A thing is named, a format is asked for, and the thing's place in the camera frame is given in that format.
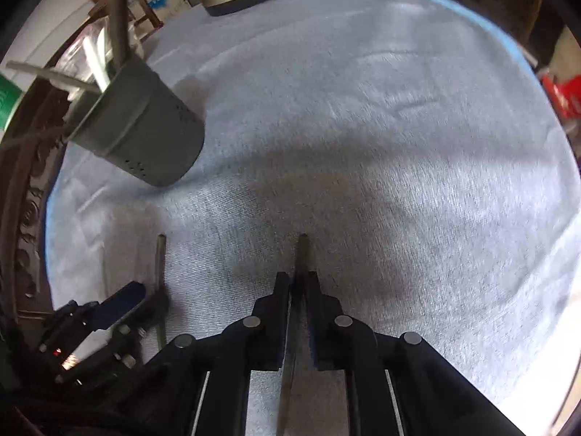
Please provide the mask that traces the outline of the dark wooden bench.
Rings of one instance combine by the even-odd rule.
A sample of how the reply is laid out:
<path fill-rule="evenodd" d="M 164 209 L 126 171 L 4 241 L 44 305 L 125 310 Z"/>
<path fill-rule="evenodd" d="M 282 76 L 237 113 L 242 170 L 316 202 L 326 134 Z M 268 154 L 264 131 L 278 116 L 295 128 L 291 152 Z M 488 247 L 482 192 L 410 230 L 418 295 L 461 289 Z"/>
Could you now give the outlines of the dark wooden bench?
<path fill-rule="evenodd" d="M 35 78 L 2 141 L 66 126 L 70 105 L 65 90 Z M 38 325 L 53 311 L 44 232 L 65 143 L 61 136 L 1 151 L 1 306 L 19 324 Z"/>

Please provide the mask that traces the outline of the grey metal utensil holder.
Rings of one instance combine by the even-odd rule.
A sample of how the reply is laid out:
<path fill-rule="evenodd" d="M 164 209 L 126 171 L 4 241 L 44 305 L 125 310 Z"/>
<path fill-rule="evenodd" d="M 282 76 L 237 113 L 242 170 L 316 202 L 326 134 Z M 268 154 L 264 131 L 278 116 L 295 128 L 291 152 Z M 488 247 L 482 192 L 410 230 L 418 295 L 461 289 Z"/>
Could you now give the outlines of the grey metal utensil holder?
<path fill-rule="evenodd" d="M 117 72 L 69 138 L 155 187 L 184 176 L 204 140 L 203 121 L 137 56 Z"/>

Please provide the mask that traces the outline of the green thermos jug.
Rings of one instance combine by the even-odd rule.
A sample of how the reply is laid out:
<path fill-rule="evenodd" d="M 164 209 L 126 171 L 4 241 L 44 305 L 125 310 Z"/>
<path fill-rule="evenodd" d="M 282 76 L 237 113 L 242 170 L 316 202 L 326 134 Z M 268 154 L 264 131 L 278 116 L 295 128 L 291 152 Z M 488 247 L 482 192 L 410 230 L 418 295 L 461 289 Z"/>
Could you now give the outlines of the green thermos jug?
<path fill-rule="evenodd" d="M 0 75 L 0 128 L 4 133 L 16 112 L 24 92 L 13 82 Z"/>

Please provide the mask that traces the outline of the grey tablecloth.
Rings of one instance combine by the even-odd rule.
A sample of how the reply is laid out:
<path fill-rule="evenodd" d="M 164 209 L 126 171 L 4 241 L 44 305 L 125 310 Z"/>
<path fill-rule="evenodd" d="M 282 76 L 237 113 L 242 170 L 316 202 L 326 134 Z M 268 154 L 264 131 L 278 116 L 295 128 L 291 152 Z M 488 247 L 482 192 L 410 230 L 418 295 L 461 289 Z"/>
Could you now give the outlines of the grey tablecloth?
<path fill-rule="evenodd" d="M 517 47 L 445 0 L 193 8 L 145 46 L 204 119 L 166 189 L 69 146 L 47 204 L 55 306 L 151 280 L 167 237 L 169 336 L 220 333 L 307 234 L 324 292 L 422 335 L 544 435 L 580 357 L 580 176 Z"/>

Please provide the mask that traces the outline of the red plastic chair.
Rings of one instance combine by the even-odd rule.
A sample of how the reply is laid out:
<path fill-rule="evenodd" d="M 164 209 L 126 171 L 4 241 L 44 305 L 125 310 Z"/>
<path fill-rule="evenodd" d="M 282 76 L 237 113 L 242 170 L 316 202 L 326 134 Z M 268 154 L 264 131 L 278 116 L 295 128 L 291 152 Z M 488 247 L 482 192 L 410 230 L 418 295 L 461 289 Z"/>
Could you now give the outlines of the red plastic chair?
<path fill-rule="evenodd" d="M 554 110 L 561 119 L 574 120 L 580 118 L 580 75 L 576 75 L 568 81 L 557 83 L 552 74 L 545 74 L 542 75 L 541 82 Z"/>

